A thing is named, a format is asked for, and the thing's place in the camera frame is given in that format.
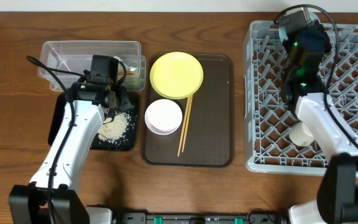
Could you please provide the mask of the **pile of rice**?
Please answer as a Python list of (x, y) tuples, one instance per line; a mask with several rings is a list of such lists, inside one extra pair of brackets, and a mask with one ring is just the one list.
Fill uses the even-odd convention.
[(130, 130), (131, 116), (122, 113), (114, 118), (107, 118), (98, 130), (98, 139), (111, 144), (119, 144), (126, 141), (127, 132)]

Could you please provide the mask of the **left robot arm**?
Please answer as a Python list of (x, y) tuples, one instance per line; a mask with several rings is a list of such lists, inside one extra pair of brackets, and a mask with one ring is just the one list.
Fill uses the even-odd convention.
[(51, 148), (27, 185), (13, 186), (9, 208), (14, 223), (116, 223), (112, 209), (84, 206), (78, 186), (91, 143), (106, 118), (132, 109), (123, 82), (124, 62), (94, 55), (90, 70), (62, 87), (65, 107)]

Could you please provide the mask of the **wooden chopstick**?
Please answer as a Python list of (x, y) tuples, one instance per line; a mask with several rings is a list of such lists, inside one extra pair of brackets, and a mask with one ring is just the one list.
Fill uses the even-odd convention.
[(184, 128), (183, 128), (183, 139), (182, 139), (182, 145), (181, 145), (181, 152), (184, 152), (184, 150), (185, 150), (185, 143), (186, 143), (186, 137), (187, 137), (188, 126), (189, 126), (189, 121), (190, 121), (192, 102), (193, 102), (193, 95), (188, 97), (188, 104), (186, 106), (186, 120), (184, 122)]
[(187, 135), (187, 130), (188, 130), (188, 123), (189, 123), (190, 113), (191, 113), (192, 101), (193, 101), (193, 95), (190, 95), (188, 97), (187, 103), (186, 103), (185, 116), (183, 118), (183, 125), (182, 125), (182, 129), (181, 129), (180, 143), (179, 143), (177, 156), (180, 156), (180, 154), (182, 152), (184, 152), (186, 135)]

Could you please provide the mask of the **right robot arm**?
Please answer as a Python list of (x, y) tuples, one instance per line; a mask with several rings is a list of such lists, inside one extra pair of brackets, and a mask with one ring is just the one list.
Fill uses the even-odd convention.
[(274, 24), (287, 52), (280, 72), (280, 95), (298, 118), (290, 139), (296, 145), (316, 141), (328, 161), (328, 168), (315, 201), (289, 208), (288, 223), (358, 222), (358, 135), (335, 108), (329, 83), (318, 76), (323, 56), (334, 52), (339, 59), (339, 32), (333, 25), (335, 43), (310, 4), (279, 12)]

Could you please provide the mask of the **green orange snack wrapper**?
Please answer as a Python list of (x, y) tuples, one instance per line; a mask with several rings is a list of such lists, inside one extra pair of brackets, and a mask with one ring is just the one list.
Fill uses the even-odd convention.
[(131, 71), (124, 73), (122, 70), (119, 70), (119, 71), (117, 72), (117, 75), (118, 75), (119, 78), (121, 78), (121, 77), (124, 76), (124, 75), (126, 75), (127, 77), (134, 77), (134, 76), (136, 76), (137, 74), (136, 74), (135, 72), (131, 72)]

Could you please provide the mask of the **white tissue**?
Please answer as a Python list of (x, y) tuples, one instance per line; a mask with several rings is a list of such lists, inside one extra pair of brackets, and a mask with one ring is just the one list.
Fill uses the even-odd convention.
[(127, 73), (135, 73), (135, 71), (137, 70), (136, 67), (130, 67), (127, 64), (125, 64), (120, 57), (114, 56), (114, 58), (119, 61), (119, 65), (118, 65), (119, 73), (123, 73), (124, 71), (126, 71)]

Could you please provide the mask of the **yellow plate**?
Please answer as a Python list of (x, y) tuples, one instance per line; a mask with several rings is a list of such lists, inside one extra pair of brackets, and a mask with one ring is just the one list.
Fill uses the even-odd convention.
[(150, 69), (152, 88), (160, 96), (173, 100), (193, 95), (200, 88), (203, 78), (201, 62), (184, 52), (163, 54)]

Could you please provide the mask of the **white cup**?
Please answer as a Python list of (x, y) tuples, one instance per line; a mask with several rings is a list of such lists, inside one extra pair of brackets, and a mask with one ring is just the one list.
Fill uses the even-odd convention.
[(293, 144), (301, 147), (309, 146), (314, 141), (314, 136), (302, 121), (291, 127), (289, 138)]

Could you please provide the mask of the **white bowl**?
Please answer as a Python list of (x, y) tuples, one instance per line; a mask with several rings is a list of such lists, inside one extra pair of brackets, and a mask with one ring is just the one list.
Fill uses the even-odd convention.
[(146, 126), (158, 135), (169, 135), (175, 132), (181, 125), (182, 118), (179, 105), (168, 99), (154, 101), (145, 111)]

